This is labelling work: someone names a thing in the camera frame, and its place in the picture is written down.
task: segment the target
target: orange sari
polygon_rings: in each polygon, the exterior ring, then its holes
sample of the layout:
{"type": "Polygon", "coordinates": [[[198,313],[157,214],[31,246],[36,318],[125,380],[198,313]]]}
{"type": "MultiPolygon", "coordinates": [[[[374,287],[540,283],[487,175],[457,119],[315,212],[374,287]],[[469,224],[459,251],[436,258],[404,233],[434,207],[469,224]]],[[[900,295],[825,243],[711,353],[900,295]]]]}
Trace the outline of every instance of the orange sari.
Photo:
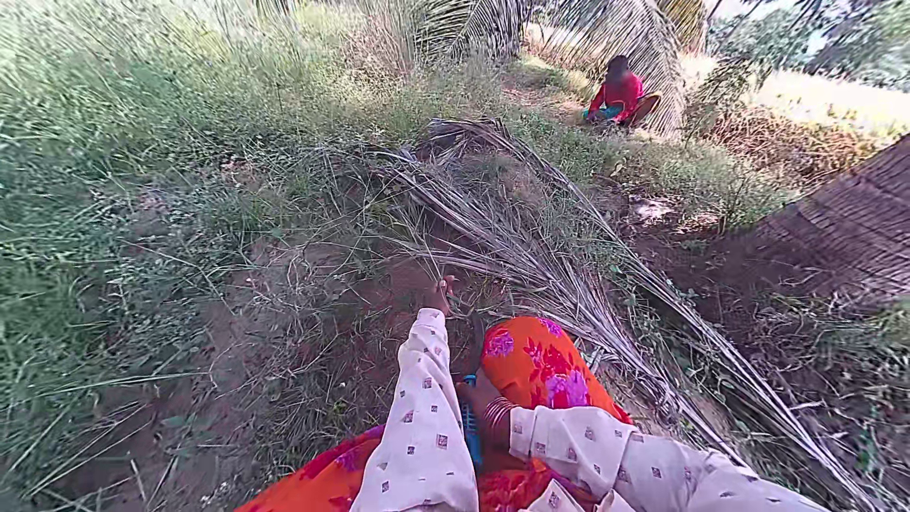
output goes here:
{"type": "MultiPolygon", "coordinates": [[[[591,373],[569,336],[550,320],[522,316],[490,328],[480,363],[500,393],[521,407],[593,405],[624,423],[632,423],[591,373]]],[[[385,425],[373,427],[323,452],[236,512],[349,510],[360,491],[367,459],[379,445],[384,429],[385,425]]],[[[477,479],[480,510],[527,507],[553,478],[583,507],[590,509],[596,503],[589,489],[575,486],[540,460],[523,462],[502,452],[487,452],[477,479]]]]}

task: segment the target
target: tree trunk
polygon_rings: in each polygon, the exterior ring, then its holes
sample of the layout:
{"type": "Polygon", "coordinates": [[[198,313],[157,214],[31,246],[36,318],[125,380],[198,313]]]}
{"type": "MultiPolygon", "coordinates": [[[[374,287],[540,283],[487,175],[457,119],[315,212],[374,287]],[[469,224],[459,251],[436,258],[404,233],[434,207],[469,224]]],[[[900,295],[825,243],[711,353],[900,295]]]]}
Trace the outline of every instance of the tree trunk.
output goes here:
{"type": "Polygon", "coordinates": [[[910,293],[910,136],[723,244],[755,289],[853,302],[910,293]]]}

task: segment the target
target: hand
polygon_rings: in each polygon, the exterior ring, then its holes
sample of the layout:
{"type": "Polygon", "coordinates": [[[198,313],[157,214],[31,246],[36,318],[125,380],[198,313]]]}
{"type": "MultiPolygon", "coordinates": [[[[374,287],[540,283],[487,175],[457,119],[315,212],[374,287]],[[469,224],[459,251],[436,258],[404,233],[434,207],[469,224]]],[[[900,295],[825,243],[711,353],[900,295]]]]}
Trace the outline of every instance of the hand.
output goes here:
{"type": "Polygon", "coordinates": [[[487,378],[483,368],[478,369],[475,374],[477,375],[477,383],[475,385],[471,386],[464,382],[457,383],[455,384],[455,393],[458,395],[459,401],[467,401],[470,404],[471,410],[477,416],[480,438],[483,442],[487,445],[508,450],[509,416],[503,417],[495,427],[489,425],[486,418],[483,417],[483,413],[487,410],[487,405],[502,396],[502,394],[487,378]]]}
{"type": "Polygon", "coordinates": [[[434,283],[423,293],[423,307],[440,310],[444,316],[452,313],[447,295],[452,293],[455,276],[447,275],[434,283]]]}

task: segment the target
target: blue handle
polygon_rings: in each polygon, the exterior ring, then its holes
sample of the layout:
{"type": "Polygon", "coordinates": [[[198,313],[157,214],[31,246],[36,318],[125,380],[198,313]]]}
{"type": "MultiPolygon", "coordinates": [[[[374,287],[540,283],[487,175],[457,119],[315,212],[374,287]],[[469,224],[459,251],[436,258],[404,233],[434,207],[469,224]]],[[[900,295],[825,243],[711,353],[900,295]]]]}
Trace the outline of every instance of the blue handle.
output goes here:
{"type": "MultiPolygon", "coordinates": [[[[477,385],[477,375],[465,375],[462,379],[471,387],[477,385]]],[[[470,404],[465,400],[461,404],[461,424],[464,426],[464,442],[468,445],[470,460],[474,462],[474,469],[480,471],[483,466],[483,451],[480,449],[480,433],[477,431],[477,416],[470,409],[470,404]]]]}

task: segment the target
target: white patterned sleeve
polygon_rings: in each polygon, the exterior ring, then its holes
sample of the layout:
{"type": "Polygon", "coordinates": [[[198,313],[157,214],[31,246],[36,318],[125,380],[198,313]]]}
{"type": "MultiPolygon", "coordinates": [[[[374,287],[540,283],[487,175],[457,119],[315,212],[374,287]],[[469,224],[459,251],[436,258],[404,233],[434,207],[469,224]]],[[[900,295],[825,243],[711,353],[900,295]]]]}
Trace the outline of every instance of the white patterned sleeve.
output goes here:
{"type": "Polygon", "coordinates": [[[474,466],[461,432],[441,311],[418,312],[398,360],[386,430],[369,456],[351,510],[477,510],[474,466]]]}
{"type": "Polygon", "coordinates": [[[637,512],[825,512],[716,451],[644,435],[597,407],[511,410],[510,453],[546,462],[601,499],[637,512]]]}

